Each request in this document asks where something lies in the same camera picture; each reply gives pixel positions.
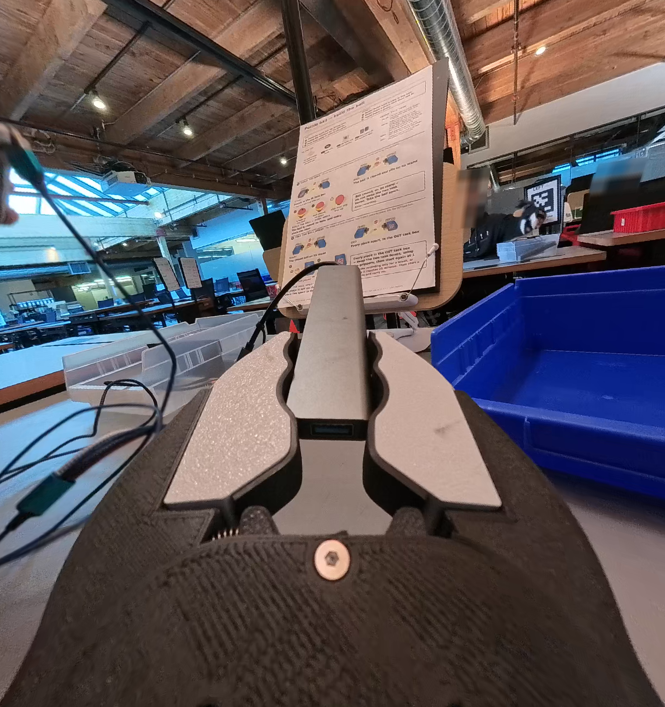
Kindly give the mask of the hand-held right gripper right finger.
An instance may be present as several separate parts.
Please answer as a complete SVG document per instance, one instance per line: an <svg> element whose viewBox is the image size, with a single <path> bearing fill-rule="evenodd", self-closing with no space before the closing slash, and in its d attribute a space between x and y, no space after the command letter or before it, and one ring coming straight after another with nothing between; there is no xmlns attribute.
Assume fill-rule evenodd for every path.
<svg viewBox="0 0 665 707"><path fill-rule="evenodd" d="M427 531L447 511L503 508L452 385L384 333L368 336L373 411L367 425L367 495L389 516L421 514Z"/></svg>

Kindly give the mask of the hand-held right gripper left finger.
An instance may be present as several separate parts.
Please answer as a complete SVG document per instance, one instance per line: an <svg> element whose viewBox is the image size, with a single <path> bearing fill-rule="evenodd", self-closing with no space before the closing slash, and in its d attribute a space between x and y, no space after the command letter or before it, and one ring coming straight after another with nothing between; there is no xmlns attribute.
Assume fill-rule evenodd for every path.
<svg viewBox="0 0 665 707"><path fill-rule="evenodd" d="M296 335L277 334L214 384L184 446L163 505L218 510L227 526L262 507L275 515L302 484L298 421L286 404Z"/></svg>

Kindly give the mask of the grey metal USB hub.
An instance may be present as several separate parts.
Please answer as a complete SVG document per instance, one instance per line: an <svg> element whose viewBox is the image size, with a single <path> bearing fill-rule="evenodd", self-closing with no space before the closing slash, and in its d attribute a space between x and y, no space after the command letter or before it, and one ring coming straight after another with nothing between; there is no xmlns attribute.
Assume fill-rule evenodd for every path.
<svg viewBox="0 0 665 707"><path fill-rule="evenodd" d="M364 440L370 386L361 272L356 266L322 267L286 400L299 436Z"/></svg>

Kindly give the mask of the grey desk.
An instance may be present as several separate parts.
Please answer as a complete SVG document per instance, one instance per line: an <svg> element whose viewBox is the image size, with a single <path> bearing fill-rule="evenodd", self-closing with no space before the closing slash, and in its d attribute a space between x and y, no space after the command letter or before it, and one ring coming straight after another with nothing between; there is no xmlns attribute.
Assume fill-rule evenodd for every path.
<svg viewBox="0 0 665 707"><path fill-rule="evenodd" d="M59 392L0 412L0 470L35 437L83 409ZM387 516L366 496L363 447L304 440L303 484L276 515L283 532L383 531ZM665 703L665 508L622 493L551 478L602 563L639 659ZM69 532L0 569L0 701L29 648L64 560Z"/></svg>

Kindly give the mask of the clear plastic tray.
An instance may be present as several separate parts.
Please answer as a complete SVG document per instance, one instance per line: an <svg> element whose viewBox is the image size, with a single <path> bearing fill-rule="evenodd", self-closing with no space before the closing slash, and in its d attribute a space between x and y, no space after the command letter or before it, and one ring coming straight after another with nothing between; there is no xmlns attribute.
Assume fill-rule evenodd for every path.
<svg viewBox="0 0 665 707"><path fill-rule="evenodd" d="M226 351L220 340L200 336L171 343L176 355L176 377L166 413L188 403L200 390L219 379L235 362L239 345ZM137 381L138 385L112 387L106 401L121 404L149 404L152 394L163 403L169 383L171 359L160 344L148 346L138 338L81 351L63 358L64 381L70 399L96 405L107 383Z"/></svg>
<svg viewBox="0 0 665 707"><path fill-rule="evenodd" d="M204 349L204 358L228 351L237 353L249 339L261 313L228 314L197 319L194 324L179 323L160 329L177 357ZM131 331L115 334L94 334L70 341L76 347L68 353L62 346L63 368L74 369L106 360L131 351L154 348L159 345L152 331Z"/></svg>

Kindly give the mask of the ceiling projector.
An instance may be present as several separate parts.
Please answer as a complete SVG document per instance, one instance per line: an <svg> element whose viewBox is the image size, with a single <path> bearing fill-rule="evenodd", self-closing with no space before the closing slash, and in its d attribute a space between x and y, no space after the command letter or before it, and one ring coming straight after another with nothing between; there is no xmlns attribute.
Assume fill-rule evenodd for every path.
<svg viewBox="0 0 665 707"><path fill-rule="evenodd" d="M104 193L141 194L151 187L151 180L138 170L110 170L100 180Z"/></svg>

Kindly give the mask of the black office chair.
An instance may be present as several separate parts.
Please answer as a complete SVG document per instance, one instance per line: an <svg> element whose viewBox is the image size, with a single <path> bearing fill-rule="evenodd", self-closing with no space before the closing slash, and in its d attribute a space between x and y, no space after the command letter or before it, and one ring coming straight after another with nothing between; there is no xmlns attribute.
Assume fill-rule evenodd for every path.
<svg viewBox="0 0 665 707"><path fill-rule="evenodd" d="M238 271L237 277L246 302L269 300L265 280L258 269Z"/></svg>

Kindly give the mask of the blue plastic bin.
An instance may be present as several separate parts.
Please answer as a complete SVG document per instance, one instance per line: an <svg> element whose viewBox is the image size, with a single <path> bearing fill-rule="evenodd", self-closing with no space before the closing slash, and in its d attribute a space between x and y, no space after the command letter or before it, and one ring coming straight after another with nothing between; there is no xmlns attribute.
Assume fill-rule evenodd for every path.
<svg viewBox="0 0 665 707"><path fill-rule="evenodd" d="M537 466L665 502L665 266L517 279L431 362Z"/></svg>

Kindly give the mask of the instruction sheet on wooden stand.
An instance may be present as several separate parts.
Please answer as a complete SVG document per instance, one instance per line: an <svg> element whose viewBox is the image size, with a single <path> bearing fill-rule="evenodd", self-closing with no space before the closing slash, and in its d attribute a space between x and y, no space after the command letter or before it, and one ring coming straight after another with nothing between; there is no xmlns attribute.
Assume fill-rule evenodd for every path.
<svg viewBox="0 0 665 707"><path fill-rule="evenodd" d="M414 290L373 297L363 295L365 323L371 330L375 327L374 318L377 315L389 317L391 314L408 314L445 305L457 293L461 284L461 220L466 199L461 196L459 190L459 158L447 140L448 92L449 75L443 125L442 198L436 207L438 243L433 247L439 256L436 261L438 264L436 287L432 291ZM326 263L332 266L337 264L334 261L311 264L284 286L279 285L279 293L268 305L261 323L254 329L254 334L245 345L247 349L251 350L254 344L264 342L267 334L273 335L272 322L277 315L287 316L292 320L304 320L308 314L312 287L318 270Z"/></svg>

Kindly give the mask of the clear lidded container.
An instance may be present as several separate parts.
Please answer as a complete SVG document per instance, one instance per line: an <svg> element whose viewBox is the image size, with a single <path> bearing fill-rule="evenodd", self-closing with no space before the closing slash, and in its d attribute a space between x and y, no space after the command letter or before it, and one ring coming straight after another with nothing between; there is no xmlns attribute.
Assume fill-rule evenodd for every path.
<svg viewBox="0 0 665 707"><path fill-rule="evenodd" d="M497 243L496 254L500 262L523 262L556 255L559 234L527 235L514 240Z"/></svg>

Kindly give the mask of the wooden work table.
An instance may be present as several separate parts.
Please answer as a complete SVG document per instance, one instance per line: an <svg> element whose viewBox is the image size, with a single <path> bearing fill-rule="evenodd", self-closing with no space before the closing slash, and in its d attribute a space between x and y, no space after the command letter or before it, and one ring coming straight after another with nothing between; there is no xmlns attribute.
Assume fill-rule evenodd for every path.
<svg viewBox="0 0 665 707"><path fill-rule="evenodd" d="M558 248L555 254L541 255L524 261L503 262L497 258L470 261L463 264L463 278L488 277L521 271L548 270L558 267L589 264L606 260L606 252L581 246Z"/></svg>

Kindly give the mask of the printed instruction sheet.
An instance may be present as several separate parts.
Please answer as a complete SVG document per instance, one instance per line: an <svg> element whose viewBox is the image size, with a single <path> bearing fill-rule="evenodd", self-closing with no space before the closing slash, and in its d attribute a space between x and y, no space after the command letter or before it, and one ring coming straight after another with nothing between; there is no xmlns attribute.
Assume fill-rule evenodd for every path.
<svg viewBox="0 0 665 707"><path fill-rule="evenodd" d="M280 286L334 261L366 297L435 289L448 75L442 59L300 128Z"/></svg>

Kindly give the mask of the red plastic bin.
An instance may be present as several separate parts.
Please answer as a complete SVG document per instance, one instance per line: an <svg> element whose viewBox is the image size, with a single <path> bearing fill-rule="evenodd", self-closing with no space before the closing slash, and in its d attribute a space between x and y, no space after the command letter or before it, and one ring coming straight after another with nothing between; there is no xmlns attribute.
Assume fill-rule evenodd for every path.
<svg viewBox="0 0 665 707"><path fill-rule="evenodd" d="M665 201L611 213L614 233L646 233L665 229Z"/></svg>

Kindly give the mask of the black ceiling pole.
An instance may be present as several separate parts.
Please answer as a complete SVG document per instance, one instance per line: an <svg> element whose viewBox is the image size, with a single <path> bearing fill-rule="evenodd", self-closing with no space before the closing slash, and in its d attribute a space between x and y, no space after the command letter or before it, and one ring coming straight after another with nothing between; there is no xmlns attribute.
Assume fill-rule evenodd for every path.
<svg viewBox="0 0 665 707"><path fill-rule="evenodd" d="M301 6L299 1L281 1L281 7L299 121L301 125L305 125L315 121L317 114L305 51Z"/></svg>

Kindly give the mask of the silver ventilation duct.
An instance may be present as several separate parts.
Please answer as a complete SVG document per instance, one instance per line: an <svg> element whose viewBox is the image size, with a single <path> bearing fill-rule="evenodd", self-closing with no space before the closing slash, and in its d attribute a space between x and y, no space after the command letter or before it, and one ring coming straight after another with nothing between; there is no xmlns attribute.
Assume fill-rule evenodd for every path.
<svg viewBox="0 0 665 707"><path fill-rule="evenodd" d="M449 88L464 125L464 143L480 141L487 132L471 79L460 31L450 1L408 1L434 58L447 59Z"/></svg>

